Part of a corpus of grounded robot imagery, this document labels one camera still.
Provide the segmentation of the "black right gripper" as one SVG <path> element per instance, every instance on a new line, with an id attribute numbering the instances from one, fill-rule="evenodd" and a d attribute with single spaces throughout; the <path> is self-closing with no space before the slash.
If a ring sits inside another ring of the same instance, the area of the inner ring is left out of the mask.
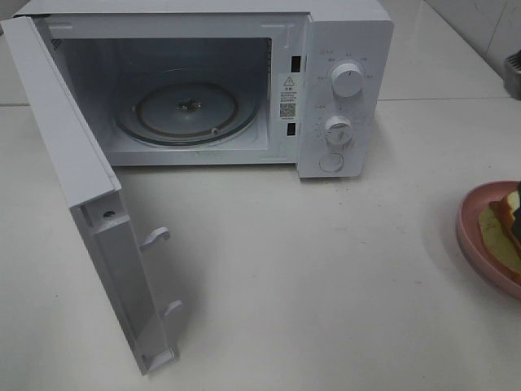
<path id="1" fill-rule="evenodd" d="M 512 232 L 515 237 L 521 237 L 521 208 L 517 208 L 514 213 L 514 222 L 512 224 Z"/>

